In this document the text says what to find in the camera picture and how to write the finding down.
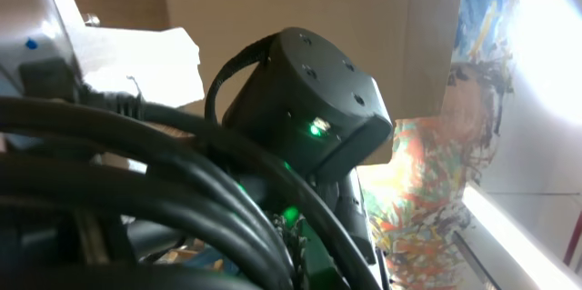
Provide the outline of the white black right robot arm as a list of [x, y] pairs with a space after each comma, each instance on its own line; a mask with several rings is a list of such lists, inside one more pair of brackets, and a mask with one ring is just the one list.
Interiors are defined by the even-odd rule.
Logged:
[[376, 261], [355, 168], [392, 135], [376, 80], [306, 29], [276, 34], [222, 125], [316, 186], [369, 264]]

